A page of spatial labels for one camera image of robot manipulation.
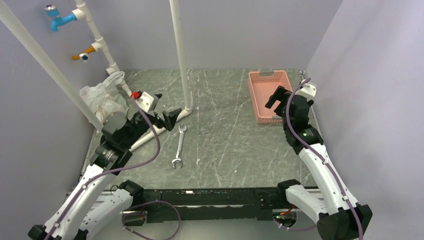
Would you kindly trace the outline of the white plastic bag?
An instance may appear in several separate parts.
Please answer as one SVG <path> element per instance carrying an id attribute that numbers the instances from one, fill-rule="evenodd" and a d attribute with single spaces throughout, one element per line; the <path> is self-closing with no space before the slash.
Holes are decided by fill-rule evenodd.
<path id="1" fill-rule="evenodd" d="M 84 86 L 79 91 L 79 96 L 102 123 L 111 114 L 126 114 L 129 110 L 124 96 L 118 90 L 118 86 L 125 83 L 124 77 L 123 71 L 116 71 L 96 86 Z"/>

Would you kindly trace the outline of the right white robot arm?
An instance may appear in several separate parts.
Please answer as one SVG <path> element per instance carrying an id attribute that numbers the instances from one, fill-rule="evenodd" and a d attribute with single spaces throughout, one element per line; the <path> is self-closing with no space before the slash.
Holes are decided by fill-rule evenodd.
<path id="1" fill-rule="evenodd" d="M 274 113 L 282 118 L 286 142 L 309 169 L 322 200 L 313 196 L 295 179 L 277 184 L 275 200 L 282 207 L 293 205 L 315 224 L 323 240 L 362 240 L 373 212 L 360 204 L 341 180 L 328 155 L 324 140 L 309 123 L 313 100 L 278 86 L 265 107 L 276 102 Z"/>

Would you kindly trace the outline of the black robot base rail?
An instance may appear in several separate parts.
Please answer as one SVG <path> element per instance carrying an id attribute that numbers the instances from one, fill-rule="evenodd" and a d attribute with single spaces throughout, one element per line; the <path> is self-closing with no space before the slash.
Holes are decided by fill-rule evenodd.
<path id="1" fill-rule="evenodd" d="M 276 187 L 145 189 L 122 212 L 122 221 L 128 227 L 178 220 L 271 221 L 292 210 Z"/>

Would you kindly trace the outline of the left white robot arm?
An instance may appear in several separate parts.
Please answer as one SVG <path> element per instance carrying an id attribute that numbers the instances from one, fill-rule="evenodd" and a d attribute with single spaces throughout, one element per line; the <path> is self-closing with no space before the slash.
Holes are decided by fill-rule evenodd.
<path id="1" fill-rule="evenodd" d="M 155 160 L 161 150 L 160 129 L 173 130 L 181 108 L 155 112 L 162 97 L 160 93 L 142 92 L 131 96 L 137 112 L 131 118 L 124 112 L 107 116 L 101 129 L 101 140 L 90 159 L 85 173 L 63 205 L 44 224 L 34 225 L 28 231 L 32 240 L 88 240 L 93 237 L 106 219 L 124 209 L 137 210 L 144 203 L 143 188 L 131 181 L 119 187 L 118 194 L 92 210 L 98 197 L 121 172 L 145 166 Z M 156 140 L 156 153 L 150 159 L 128 166 L 133 156 L 133 145 L 150 131 Z"/>

